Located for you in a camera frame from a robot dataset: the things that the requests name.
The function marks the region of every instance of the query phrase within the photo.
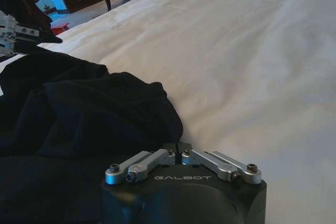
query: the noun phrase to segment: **black screw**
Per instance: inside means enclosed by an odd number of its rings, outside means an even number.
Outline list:
[[[110,165],[110,171],[112,173],[117,173],[119,171],[119,165],[118,164],[112,164],[112,165]]]
[[[233,172],[231,173],[231,182],[238,182],[240,181],[241,175],[239,172]]]
[[[258,166],[255,164],[248,164],[247,170],[251,173],[257,173],[258,172]]]
[[[186,154],[186,155],[190,155],[190,152],[191,152],[191,149],[186,149],[186,150],[184,150],[184,153]]]
[[[126,174],[126,181],[127,182],[135,182],[136,180],[136,175],[132,172]]]

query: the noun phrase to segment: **bed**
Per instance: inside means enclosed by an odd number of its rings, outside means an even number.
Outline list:
[[[42,46],[162,82],[183,141],[260,167],[266,223],[335,223],[335,13],[335,0],[132,0]]]

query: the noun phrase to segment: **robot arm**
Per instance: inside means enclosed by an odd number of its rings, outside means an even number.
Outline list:
[[[39,28],[19,24],[13,16],[0,10],[0,59],[16,53],[44,51],[37,47],[42,42],[62,43],[62,40]]]

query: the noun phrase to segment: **black cloth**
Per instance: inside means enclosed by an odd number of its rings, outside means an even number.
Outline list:
[[[160,83],[69,55],[24,56],[5,67],[0,86],[1,223],[97,221],[109,163],[183,132]]]

